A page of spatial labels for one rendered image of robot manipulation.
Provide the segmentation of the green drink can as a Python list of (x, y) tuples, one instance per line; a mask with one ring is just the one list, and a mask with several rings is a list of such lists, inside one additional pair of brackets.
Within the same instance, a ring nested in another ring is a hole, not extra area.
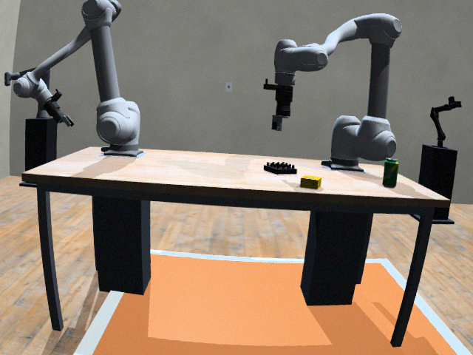
[(395, 188), (398, 177), (398, 160), (387, 158), (384, 163), (383, 185), (387, 188)]

